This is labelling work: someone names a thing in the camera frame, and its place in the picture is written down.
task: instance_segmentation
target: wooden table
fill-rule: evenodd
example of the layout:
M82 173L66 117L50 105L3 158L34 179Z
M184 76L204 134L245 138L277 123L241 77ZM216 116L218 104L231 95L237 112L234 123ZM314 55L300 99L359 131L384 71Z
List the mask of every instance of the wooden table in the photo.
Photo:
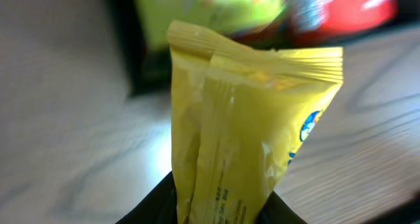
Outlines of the wooden table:
M345 46L345 83L276 191L309 223L361 223L420 190L420 30Z

